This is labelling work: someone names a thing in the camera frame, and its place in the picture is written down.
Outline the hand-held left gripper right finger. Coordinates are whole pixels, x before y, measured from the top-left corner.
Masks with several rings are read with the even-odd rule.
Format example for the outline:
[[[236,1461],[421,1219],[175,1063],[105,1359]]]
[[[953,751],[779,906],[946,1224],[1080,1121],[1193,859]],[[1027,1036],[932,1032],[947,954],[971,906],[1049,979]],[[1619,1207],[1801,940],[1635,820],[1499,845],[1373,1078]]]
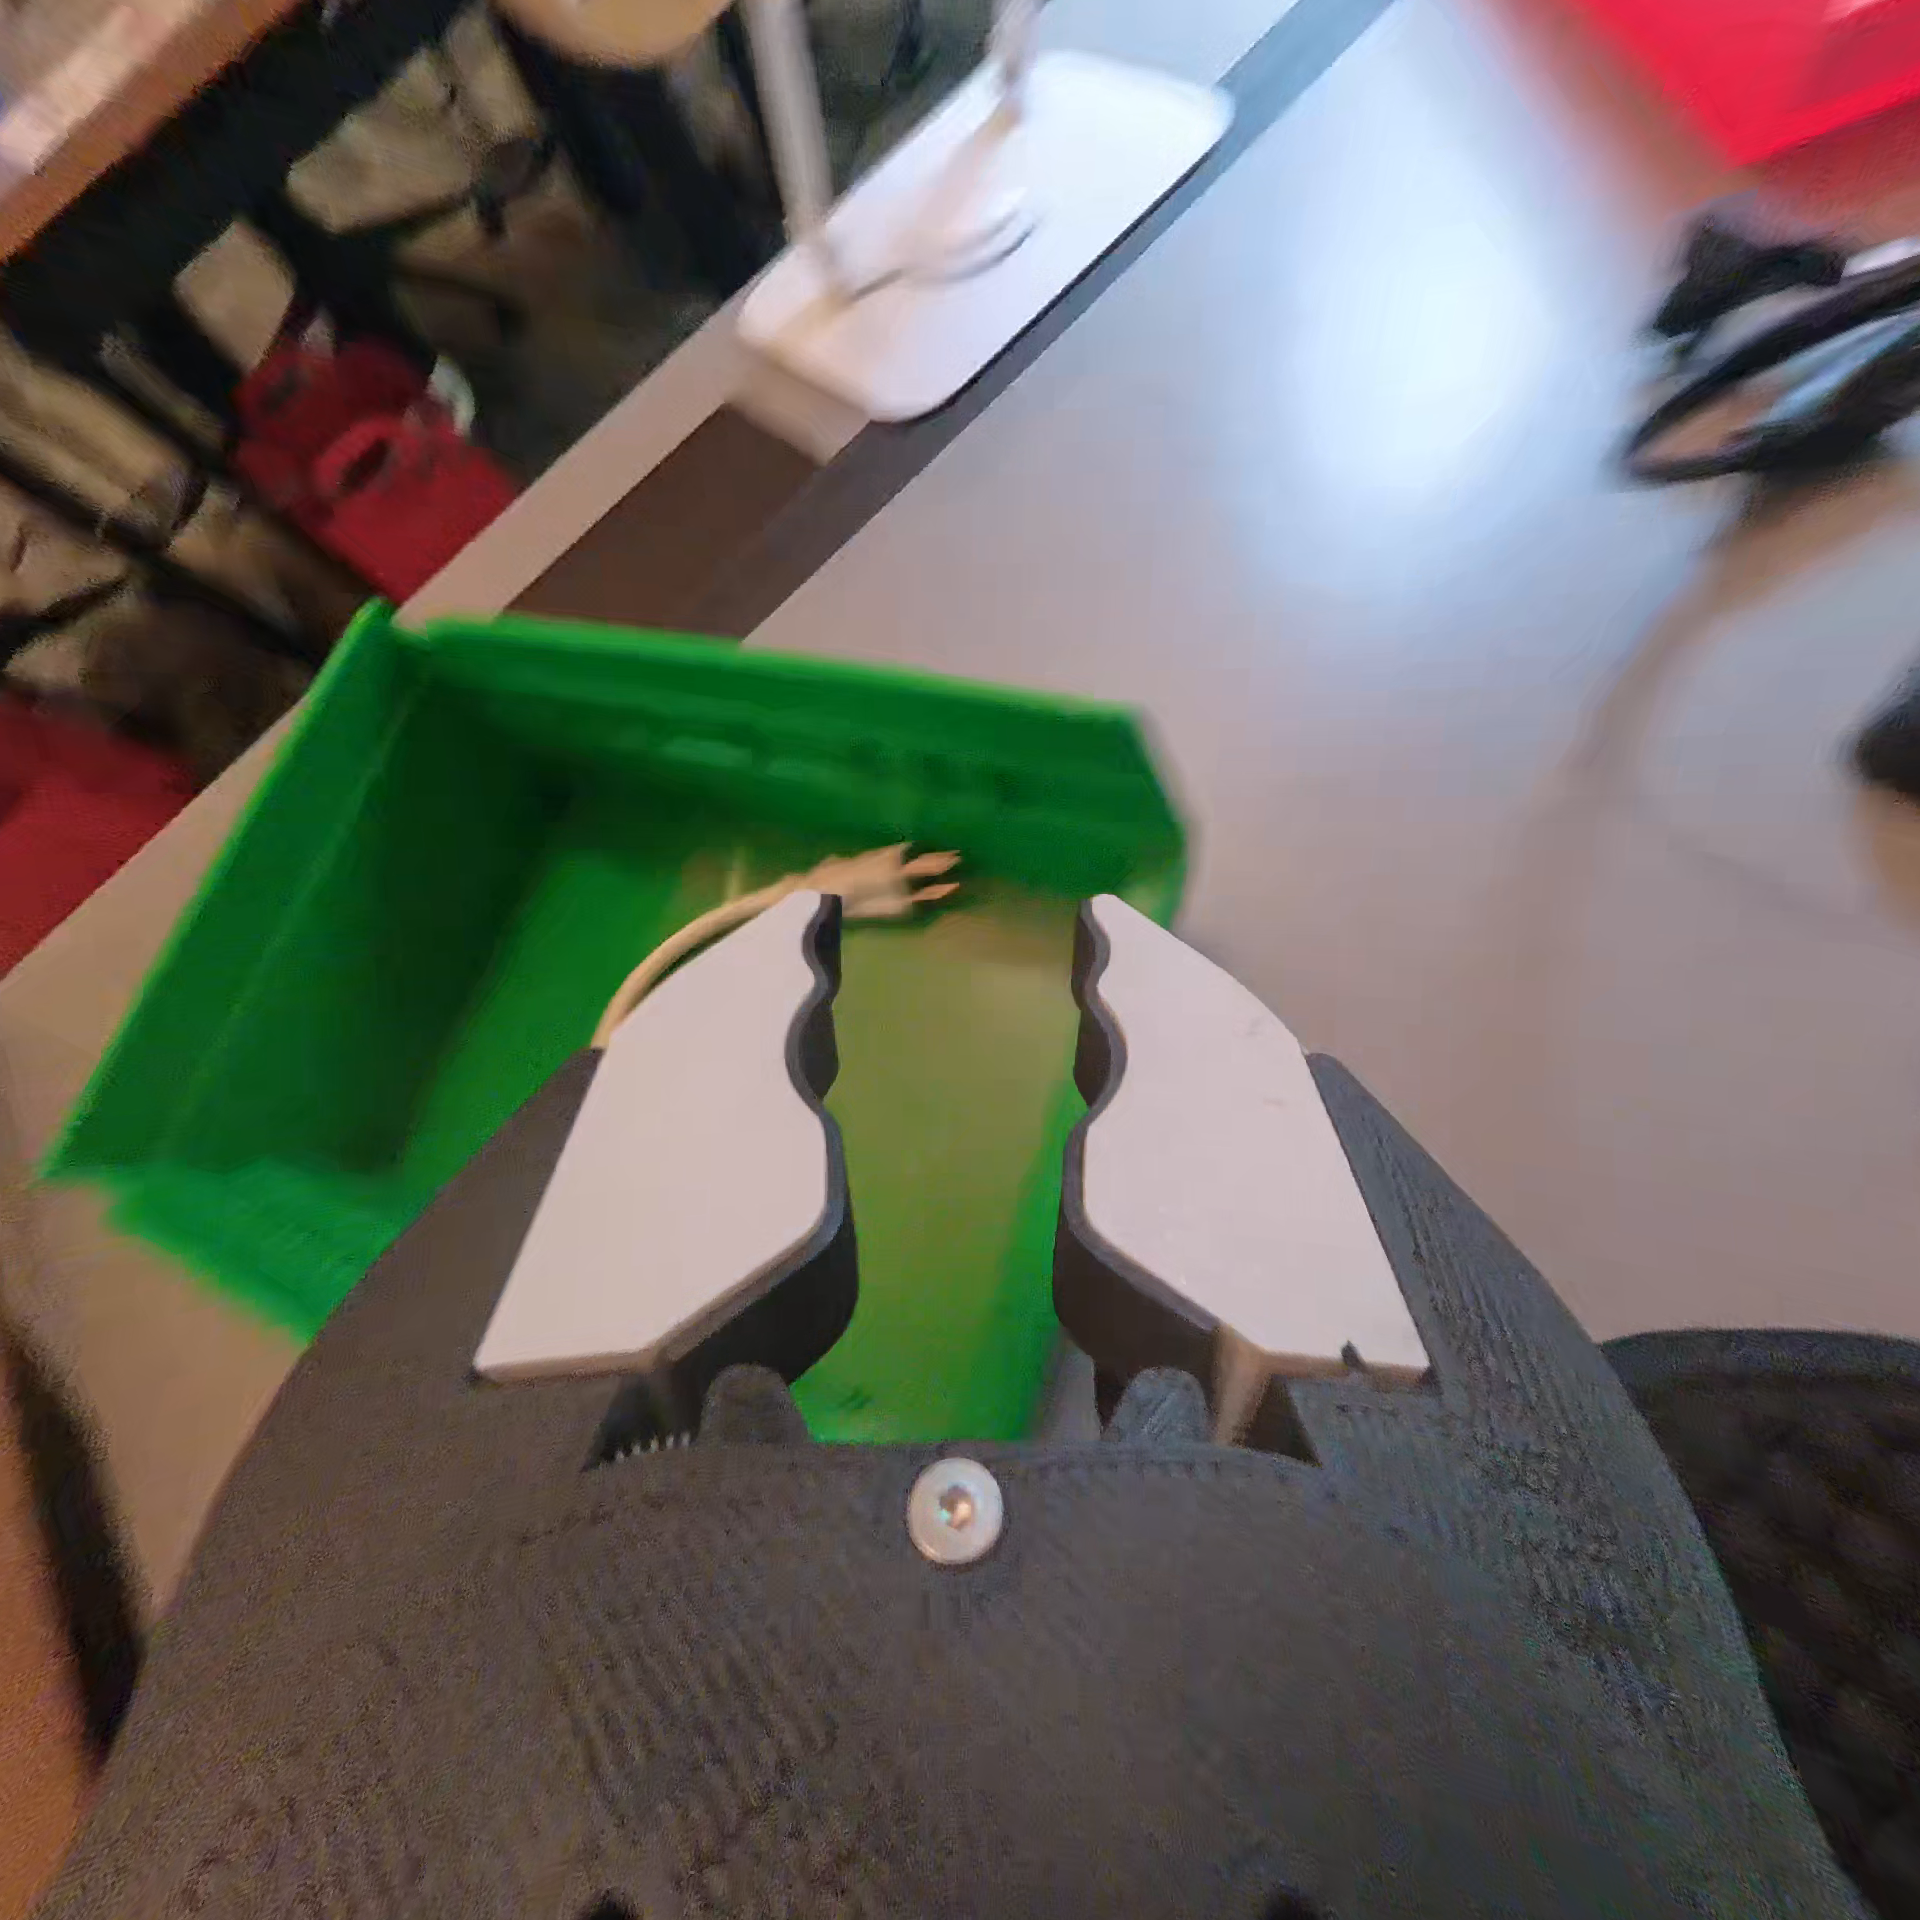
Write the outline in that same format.
[[[1308,1055],[1230,972],[1117,896],[1080,905],[1054,1310],[1110,1382],[1187,1371],[1208,1404],[1428,1347]]]

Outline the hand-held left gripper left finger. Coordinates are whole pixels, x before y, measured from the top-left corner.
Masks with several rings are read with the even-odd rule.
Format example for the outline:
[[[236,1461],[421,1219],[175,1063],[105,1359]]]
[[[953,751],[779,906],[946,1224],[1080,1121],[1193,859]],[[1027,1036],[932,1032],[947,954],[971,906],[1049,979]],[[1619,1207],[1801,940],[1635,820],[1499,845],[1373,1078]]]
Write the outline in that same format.
[[[787,894],[685,959],[597,1047],[474,1352],[492,1382],[803,1379],[858,1260],[826,1096],[843,903]]]

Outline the green plastic bin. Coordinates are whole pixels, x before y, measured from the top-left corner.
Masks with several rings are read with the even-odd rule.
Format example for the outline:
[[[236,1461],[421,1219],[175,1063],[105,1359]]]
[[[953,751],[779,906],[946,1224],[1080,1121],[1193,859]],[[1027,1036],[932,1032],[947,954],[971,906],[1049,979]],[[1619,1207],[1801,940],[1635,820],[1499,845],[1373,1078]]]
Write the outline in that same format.
[[[811,1431],[1019,1436],[1059,1321],[1071,932],[1171,923],[1187,833],[1117,704],[538,617],[362,611],[39,1167],[284,1330],[589,1036],[670,932],[822,856],[959,853],[853,923],[829,1098],[858,1304]]]

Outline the red plastic bin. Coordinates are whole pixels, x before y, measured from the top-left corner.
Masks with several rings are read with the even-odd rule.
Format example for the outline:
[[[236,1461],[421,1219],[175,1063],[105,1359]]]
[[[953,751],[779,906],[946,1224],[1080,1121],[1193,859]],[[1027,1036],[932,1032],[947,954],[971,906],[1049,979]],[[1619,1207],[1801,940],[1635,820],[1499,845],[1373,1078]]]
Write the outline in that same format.
[[[1574,2],[1571,12],[1735,163],[1918,96],[1914,2]]]

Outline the white instruction sheet stand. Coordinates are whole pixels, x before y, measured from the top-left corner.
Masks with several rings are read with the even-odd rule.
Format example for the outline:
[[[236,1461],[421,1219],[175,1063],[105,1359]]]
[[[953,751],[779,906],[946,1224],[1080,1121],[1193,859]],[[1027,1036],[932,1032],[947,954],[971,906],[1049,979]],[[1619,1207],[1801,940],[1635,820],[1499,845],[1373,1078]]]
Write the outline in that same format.
[[[1216,85],[1040,47],[1040,5],[995,5],[986,55],[845,194],[800,5],[748,5],[787,234],[736,336],[877,424],[923,419],[1221,143]]]

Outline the red floor bag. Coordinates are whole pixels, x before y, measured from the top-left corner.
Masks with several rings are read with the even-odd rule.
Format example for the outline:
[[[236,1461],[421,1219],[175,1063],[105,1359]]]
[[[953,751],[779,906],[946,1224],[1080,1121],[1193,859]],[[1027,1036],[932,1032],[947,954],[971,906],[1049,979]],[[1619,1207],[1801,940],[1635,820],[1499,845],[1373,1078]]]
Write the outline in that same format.
[[[381,598],[412,598],[517,499],[419,367],[376,338],[282,336],[236,385],[233,469]]]

